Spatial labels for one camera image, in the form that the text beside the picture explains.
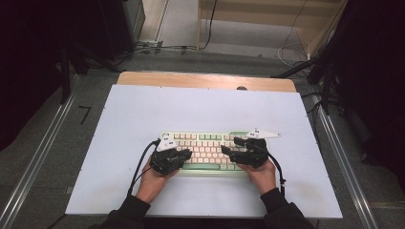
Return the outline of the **dark curtain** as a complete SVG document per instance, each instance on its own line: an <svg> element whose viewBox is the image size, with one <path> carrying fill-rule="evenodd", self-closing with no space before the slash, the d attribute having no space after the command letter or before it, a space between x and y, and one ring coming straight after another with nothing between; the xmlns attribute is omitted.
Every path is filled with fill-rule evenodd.
<svg viewBox="0 0 405 229"><path fill-rule="evenodd" d="M361 145L405 192L405 0L348 0L335 37L337 91Z"/></svg>
<svg viewBox="0 0 405 229"><path fill-rule="evenodd" d="M0 151L61 86L60 48L79 43L93 0L0 0Z"/></svg>

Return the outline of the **person's left hand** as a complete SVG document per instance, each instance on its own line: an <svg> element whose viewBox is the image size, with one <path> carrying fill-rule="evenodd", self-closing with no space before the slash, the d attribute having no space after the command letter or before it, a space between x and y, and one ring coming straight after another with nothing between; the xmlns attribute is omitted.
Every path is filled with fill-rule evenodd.
<svg viewBox="0 0 405 229"><path fill-rule="evenodd" d="M178 173L178 170L169 175L161 175L154 171L147 161L142 169L140 184L134 196L146 203L152 203L165 187L166 182Z"/></svg>

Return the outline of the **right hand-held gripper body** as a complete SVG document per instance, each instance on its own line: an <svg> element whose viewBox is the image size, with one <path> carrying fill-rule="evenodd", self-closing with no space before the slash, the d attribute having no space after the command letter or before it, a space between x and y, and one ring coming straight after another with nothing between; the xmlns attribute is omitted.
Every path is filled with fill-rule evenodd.
<svg viewBox="0 0 405 229"><path fill-rule="evenodd" d="M248 165L254 169L261 167L269 158L280 169L277 159L268 151L266 139L280 137L278 133L255 129L245 135L245 152L240 152L232 162Z"/></svg>

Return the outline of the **aluminium floor rail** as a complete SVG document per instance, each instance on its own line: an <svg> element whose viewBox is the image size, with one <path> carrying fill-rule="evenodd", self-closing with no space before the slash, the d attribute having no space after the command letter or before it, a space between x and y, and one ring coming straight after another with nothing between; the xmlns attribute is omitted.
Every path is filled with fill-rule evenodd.
<svg viewBox="0 0 405 229"><path fill-rule="evenodd" d="M60 105L53 117L53 120L48 127L45 135L41 139L40 144L28 164L23 176L17 182L16 186L11 192L11 196L0 215L0 229L11 229L11 226L18 215L18 212L23 205L32 185L39 173L42 164L44 163L48 152L50 151L53 142L65 120L72 104L75 100L76 92L72 92L66 102Z"/></svg>
<svg viewBox="0 0 405 229"><path fill-rule="evenodd" d="M346 151L341 140L335 131L332 120L323 109L320 109L320 120L329 139L331 148L336 157L337 163L345 179L348 190L352 197L353 205L364 229L379 229L372 208L366 199L361 185L346 155Z"/></svg>

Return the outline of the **person's right hand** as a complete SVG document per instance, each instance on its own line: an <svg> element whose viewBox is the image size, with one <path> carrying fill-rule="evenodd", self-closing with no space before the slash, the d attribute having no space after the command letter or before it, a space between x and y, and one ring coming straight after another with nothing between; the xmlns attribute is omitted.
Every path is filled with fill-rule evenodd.
<svg viewBox="0 0 405 229"><path fill-rule="evenodd" d="M238 167L247 173L261 195L276 188L276 170L274 164L269 159L257 169L244 164L239 164Z"/></svg>

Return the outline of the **wooden table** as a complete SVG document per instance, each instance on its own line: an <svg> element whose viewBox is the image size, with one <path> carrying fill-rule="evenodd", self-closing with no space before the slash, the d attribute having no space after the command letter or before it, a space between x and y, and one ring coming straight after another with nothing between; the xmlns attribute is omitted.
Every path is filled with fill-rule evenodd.
<svg viewBox="0 0 405 229"><path fill-rule="evenodd" d="M228 89L246 88L248 91L295 93L292 80L247 77L216 73L124 72L118 85L140 85L177 88Z"/></svg>

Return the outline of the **green and pink keyboard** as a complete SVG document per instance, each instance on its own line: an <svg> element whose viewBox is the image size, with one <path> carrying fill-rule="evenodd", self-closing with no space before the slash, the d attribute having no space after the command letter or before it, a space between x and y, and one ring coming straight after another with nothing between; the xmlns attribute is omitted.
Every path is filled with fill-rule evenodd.
<svg viewBox="0 0 405 229"><path fill-rule="evenodd" d="M177 150L189 149L192 156L178 172L178 176L189 177L245 177L246 172L232 162L221 151L224 145L232 151L245 152L245 147L234 143L235 137L245 139L247 131L232 131L229 133L204 132L162 132L169 134L178 144Z"/></svg>

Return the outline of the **light wooden shelf unit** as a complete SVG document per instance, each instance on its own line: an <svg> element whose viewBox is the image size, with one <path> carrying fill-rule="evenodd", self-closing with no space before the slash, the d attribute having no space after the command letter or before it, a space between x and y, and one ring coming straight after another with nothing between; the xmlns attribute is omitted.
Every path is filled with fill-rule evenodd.
<svg viewBox="0 0 405 229"><path fill-rule="evenodd" d="M198 0L197 47L201 22L220 21L284 26L296 29L308 55L316 56L334 30L349 0Z"/></svg>

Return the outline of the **white table board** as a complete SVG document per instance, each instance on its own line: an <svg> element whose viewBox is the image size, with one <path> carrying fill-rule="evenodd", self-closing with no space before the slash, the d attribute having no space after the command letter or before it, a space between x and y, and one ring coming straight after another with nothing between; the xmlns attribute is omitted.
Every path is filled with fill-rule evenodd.
<svg viewBox="0 0 405 229"><path fill-rule="evenodd" d="M112 87L66 212L107 214L131 188L144 148L164 131L273 132L270 153L281 164L285 196L309 219L342 216L297 93Z"/></svg>

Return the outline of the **grey power strip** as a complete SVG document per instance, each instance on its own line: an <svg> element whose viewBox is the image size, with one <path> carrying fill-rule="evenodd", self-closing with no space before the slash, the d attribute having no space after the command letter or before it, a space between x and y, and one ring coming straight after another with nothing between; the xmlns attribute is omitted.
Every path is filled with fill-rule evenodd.
<svg viewBox="0 0 405 229"><path fill-rule="evenodd" d="M139 41L137 43L137 48L160 48L162 47L162 41Z"/></svg>

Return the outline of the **black metal stand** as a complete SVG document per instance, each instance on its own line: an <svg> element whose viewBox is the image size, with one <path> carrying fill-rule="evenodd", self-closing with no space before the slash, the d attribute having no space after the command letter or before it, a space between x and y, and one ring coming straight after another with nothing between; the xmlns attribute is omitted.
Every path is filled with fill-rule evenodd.
<svg viewBox="0 0 405 229"><path fill-rule="evenodd" d="M62 96L60 104L66 104L71 90L70 78L70 65L73 65L75 71L79 74L86 74L89 71L89 66L85 61L85 56L88 56L99 63L101 66L106 67L115 73L122 73L118 67L108 62L106 59L92 52L90 49L85 48L81 44L66 43L60 48L60 71L62 75L61 88Z"/></svg>
<svg viewBox="0 0 405 229"><path fill-rule="evenodd" d="M311 60L304 61L296 67L292 67L284 73L274 75L274 78L288 78L295 73L311 67L311 71L307 77L310 85L315 85L323 79L323 89L321 92L321 100L318 104L328 115L330 102L330 88L333 79L334 63L332 57L339 46L342 32L335 30L333 35L327 40L324 48Z"/></svg>

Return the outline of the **black cabinet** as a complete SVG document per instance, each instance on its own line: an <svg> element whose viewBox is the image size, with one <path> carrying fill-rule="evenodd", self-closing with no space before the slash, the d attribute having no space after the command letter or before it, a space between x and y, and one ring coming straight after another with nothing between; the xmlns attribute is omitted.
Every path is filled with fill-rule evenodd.
<svg viewBox="0 0 405 229"><path fill-rule="evenodd" d="M104 56L115 60L133 52L146 16L142 0L98 0L106 34Z"/></svg>

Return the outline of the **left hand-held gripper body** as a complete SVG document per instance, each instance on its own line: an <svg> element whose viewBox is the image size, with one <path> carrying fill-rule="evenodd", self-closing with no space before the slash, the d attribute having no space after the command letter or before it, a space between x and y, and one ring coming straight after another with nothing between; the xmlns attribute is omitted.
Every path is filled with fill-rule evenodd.
<svg viewBox="0 0 405 229"><path fill-rule="evenodd" d="M177 147L177 142L169 134L163 134L158 146L151 155L149 163L151 168L161 175L169 175L179 170L180 168L175 168L173 164L174 158L177 157Z"/></svg>

